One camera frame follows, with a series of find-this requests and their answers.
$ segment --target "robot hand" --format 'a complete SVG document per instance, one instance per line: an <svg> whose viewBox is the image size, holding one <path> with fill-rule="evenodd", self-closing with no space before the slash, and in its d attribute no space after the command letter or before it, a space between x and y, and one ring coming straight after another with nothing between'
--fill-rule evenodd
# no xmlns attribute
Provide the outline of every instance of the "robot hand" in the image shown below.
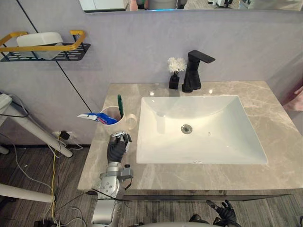
<svg viewBox="0 0 303 227"><path fill-rule="evenodd" d="M216 218L214 221L214 225L218 226L226 226L229 224L232 224L233 226L240 226L237 224L237 216L236 213L231 205L231 203L228 200L225 200L225 203L222 202L222 207L218 207L214 202L207 200L207 204L213 208L217 213L220 215L220 218Z"/></svg>
<svg viewBox="0 0 303 227"><path fill-rule="evenodd" d="M112 134L107 146L107 162L121 163L123 154L128 151L130 142L132 142L132 139L125 131Z"/></svg>

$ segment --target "faucet spout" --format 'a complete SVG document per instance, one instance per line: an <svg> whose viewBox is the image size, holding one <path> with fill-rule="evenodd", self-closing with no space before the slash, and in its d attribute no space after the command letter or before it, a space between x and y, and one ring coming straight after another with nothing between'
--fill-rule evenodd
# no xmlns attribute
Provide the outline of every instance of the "faucet spout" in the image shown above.
<svg viewBox="0 0 303 227"><path fill-rule="evenodd" d="M182 85L183 92L193 92L193 90L201 89L201 82L198 73L199 63L203 61L207 64L213 62L215 58L208 56L200 51L193 50L188 53L188 62L185 72L184 83Z"/></svg>

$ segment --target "small black vase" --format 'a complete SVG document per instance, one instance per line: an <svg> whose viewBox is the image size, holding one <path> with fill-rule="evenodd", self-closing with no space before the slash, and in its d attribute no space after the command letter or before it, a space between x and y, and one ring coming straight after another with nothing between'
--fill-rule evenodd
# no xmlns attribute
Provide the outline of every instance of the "small black vase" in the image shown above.
<svg viewBox="0 0 303 227"><path fill-rule="evenodd" d="M169 88L177 90L179 86L179 79L180 77L178 77L177 75L172 75L169 80Z"/></svg>

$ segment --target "plug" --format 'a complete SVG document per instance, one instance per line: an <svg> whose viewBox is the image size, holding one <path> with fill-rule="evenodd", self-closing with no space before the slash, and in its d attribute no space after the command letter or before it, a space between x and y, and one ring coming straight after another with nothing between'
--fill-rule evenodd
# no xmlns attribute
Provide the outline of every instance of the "plug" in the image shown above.
<svg viewBox="0 0 303 227"><path fill-rule="evenodd" d="M66 131L60 131L59 136L64 140L68 140L70 137L70 135Z"/></svg>

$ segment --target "wall seam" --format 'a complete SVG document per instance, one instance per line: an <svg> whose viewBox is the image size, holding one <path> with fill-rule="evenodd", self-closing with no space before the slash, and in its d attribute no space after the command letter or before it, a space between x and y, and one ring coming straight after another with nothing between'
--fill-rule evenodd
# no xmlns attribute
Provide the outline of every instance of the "wall seam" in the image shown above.
<svg viewBox="0 0 303 227"><path fill-rule="evenodd" d="M23 11L23 13L25 14L25 16L27 17L28 21L30 22L30 24L32 25L33 29L38 33L38 30L36 29L35 25L33 24L33 22L31 21L31 19L29 18L29 16L27 15L26 11L24 10L23 6L21 5L21 3L19 2L19 0L16 0L18 5L20 6L21 10ZM87 103L84 101L83 97L80 95L79 91L76 89L76 87L74 86L74 84L71 82L70 78L67 76L66 72L63 70L63 68L61 67L61 65L59 64L58 61L55 61L59 67L59 69L62 71L62 73L64 74L64 76L66 77L66 79L69 81L69 83L71 84L71 86L73 87L73 89L77 92L78 96L81 98L81 100L83 101L83 103L85 104L85 106L89 109L90 112L91 109L90 107L87 105Z"/></svg>

